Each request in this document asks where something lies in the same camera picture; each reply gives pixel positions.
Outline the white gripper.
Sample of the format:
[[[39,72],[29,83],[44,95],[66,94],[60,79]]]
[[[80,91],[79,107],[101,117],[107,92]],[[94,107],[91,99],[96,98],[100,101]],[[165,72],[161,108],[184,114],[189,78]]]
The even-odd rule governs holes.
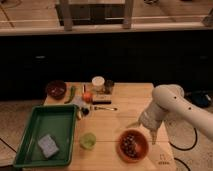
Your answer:
[[[139,128],[142,124],[145,128],[150,130],[152,145],[155,145],[157,140],[157,130],[160,128],[163,119],[164,112],[162,110],[146,109],[140,115],[138,122],[130,123],[126,128]]]

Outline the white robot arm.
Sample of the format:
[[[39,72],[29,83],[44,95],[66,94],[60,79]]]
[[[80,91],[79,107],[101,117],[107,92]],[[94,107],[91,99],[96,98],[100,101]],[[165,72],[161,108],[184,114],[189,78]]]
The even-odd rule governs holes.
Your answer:
[[[213,141],[213,114],[187,101],[184,98],[184,89],[177,84],[156,86],[152,90],[151,102],[138,120],[129,124],[128,128],[145,127],[150,132],[152,144],[155,144],[158,129],[169,112],[180,115]]]

